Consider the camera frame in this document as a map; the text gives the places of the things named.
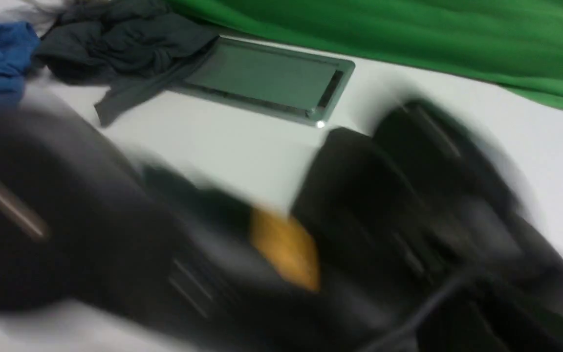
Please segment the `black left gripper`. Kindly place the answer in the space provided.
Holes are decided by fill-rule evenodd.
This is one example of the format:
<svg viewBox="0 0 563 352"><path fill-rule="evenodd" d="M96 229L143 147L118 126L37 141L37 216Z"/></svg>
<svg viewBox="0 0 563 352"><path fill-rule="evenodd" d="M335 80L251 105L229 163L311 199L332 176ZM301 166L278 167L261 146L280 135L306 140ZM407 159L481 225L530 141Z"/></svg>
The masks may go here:
<svg viewBox="0 0 563 352"><path fill-rule="evenodd" d="M291 214L344 352L563 352L563 258L509 158L423 98L328 132Z"/></svg>

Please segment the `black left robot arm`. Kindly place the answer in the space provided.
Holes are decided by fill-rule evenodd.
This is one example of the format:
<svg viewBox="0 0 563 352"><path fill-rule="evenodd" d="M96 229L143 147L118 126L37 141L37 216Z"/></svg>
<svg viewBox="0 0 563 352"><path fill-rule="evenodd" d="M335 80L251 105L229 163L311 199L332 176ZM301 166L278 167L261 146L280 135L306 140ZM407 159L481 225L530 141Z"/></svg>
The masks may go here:
<svg viewBox="0 0 563 352"><path fill-rule="evenodd" d="M328 132L291 212L0 110L0 311L79 299L214 352L563 352L563 258L424 99Z"/></svg>

